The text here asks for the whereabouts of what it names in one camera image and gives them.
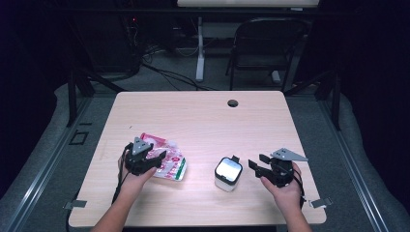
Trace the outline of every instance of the table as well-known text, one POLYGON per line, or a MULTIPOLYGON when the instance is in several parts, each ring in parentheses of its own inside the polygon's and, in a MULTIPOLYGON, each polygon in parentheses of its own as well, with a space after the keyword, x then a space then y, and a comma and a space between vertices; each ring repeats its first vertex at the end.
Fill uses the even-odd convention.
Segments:
MULTIPOLYGON (((185 8, 290 8, 291 10, 301 11, 303 8, 316 8, 318 4, 319 0, 178 0, 178 7, 185 8)), ((238 25, 238 23, 234 23, 233 26, 226 26, 226 23, 223 23, 219 31, 222 32, 224 38, 226 38, 226 34, 231 34, 233 38, 238 25)), ((198 82, 204 79, 204 27, 202 17, 200 17, 198 19, 198 62, 195 76, 195 80, 198 82)))
MULTIPOLYGON (((181 182, 152 178, 135 201, 127 226, 226 226, 285 224, 273 196, 255 178, 248 160, 287 148, 304 156, 282 92, 123 92, 111 109, 74 208, 73 227, 93 226, 109 208, 117 185, 117 160, 143 132, 173 140, 187 160, 181 182), (236 107, 227 104, 237 101, 236 107), (220 159, 240 158, 238 186, 226 192, 215 185, 220 159)), ((319 199, 307 162, 303 173, 307 199, 319 199)), ((309 223, 322 223, 322 208, 305 204, 309 223)))

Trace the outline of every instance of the tabletop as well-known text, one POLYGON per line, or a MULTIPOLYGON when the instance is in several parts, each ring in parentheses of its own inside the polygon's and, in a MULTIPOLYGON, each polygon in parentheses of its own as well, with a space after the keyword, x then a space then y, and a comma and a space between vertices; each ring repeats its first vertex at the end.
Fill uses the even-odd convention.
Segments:
POLYGON ((179 7, 316 8, 319 0, 178 0, 179 7))
MULTIPOLYGON (((118 94, 74 208, 73 227, 93 226, 109 208, 117 185, 117 160, 143 132, 177 143, 187 161, 182 181, 153 177, 129 213, 127 226, 226 226, 285 224, 275 200, 248 160, 287 148, 304 150, 282 92, 192 91, 118 94), (235 101, 236 107, 228 104, 235 101), (230 192, 215 185, 215 168, 236 156, 244 167, 230 192)), ((308 162, 300 166, 307 199, 319 199, 308 162)), ((322 208, 304 205, 309 223, 326 220, 322 208)))

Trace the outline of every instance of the snack bag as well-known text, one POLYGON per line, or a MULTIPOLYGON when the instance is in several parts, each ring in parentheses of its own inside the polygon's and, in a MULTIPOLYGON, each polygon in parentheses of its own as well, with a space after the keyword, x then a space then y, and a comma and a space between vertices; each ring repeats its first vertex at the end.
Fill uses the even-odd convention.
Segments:
POLYGON ((141 134, 140 138, 148 144, 154 144, 153 150, 148 152, 147 159, 157 157, 160 153, 166 151, 162 165, 157 169, 154 176, 173 181, 181 181, 187 170, 187 163, 181 151, 178 149, 177 144, 145 132, 141 134))

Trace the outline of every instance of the cable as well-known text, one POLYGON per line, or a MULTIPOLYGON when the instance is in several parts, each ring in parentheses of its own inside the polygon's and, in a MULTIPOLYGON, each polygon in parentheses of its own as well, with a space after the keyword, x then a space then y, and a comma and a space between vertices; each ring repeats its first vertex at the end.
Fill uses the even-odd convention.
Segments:
POLYGON ((211 88, 211 87, 200 86, 200 85, 196 84, 195 81, 193 81, 189 77, 178 74, 178 73, 175 73, 175 72, 160 70, 160 69, 157 69, 155 67, 149 66, 147 64, 142 64, 141 66, 162 75, 178 91, 180 91, 180 89, 178 89, 175 85, 173 85, 168 78, 172 78, 172 79, 181 81, 183 83, 186 83, 186 84, 188 84, 192 87, 195 87, 196 91, 198 91, 198 90, 206 90, 206 91, 216 90, 217 91, 217 89, 214 89, 214 88, 211 88))
POLYGON ((307 201, 307 200, 306 200, 306 197, 305 197, 304 185, 303 185, 303 182, 302 182, 302 176, 301 176, 301 174, 300 174, 298 171, 296 171, 296 170, 294 170, 294 171, 295 171, 295 173, 298 174, 299 178, 301 179, 301 180, 299 180, 296 176, 293 176, 293 179, 296 181, 296 183, 298 183, 299 187, 301 188, 301 201, 300 201, 300 205, 301 205, 301 209, 302 209, 302 207, 304 206, 304 203, 307 201))
POLYGON ((126 180, 126 178, 128 177, 128 175, 130 174, 130 171, 128 171, 128 173, 126 174, 126 176, 123 179, 123 167, 124 167, 126 152, 128 150, 130 150, 131 148, 132 148, 132 143, 130 143, 129 145, 127 145, 124 148, 123 154, 121 155, 121 163, 120 163, 120 167, 119 167, 120 170, 119 170, 119 173, 118 173, 118 185, 117 185, 117 188, 115 189, 114 196, 112 197, 111 204, 113 204, 114 201, 117 199, 118 194, 120 194, 120 191, 121 191, 121 186, 123 185, 123 183, 126 180))

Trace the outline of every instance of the chair leg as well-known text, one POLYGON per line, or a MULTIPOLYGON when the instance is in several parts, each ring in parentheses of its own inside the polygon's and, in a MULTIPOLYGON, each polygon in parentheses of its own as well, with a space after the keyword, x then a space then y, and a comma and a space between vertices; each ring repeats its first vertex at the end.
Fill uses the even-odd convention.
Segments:
POLYGON ((289 75, 289 69, 290 69, 290 65, 286 68, 286 71, 284 73, 283 83, 282 83, 282 86, 280 88, 282 93, 284 93, 284 88, 286 87, 287 76, 289 75))
POLYGON ((229 90, 232 90, 232 88, 233 88, 233 75, 234 75, 234 72, 235 72, 235 69, 233 68, 233 65, 231 65, 229 90))
POLYGON ((229 73, 229 68, 230 68, 230 66, 231 66, 231 62, 232 62, 232 58, 229 58, 228 66, 226 67, 225 75, 228 75, 228 73, 229 73))

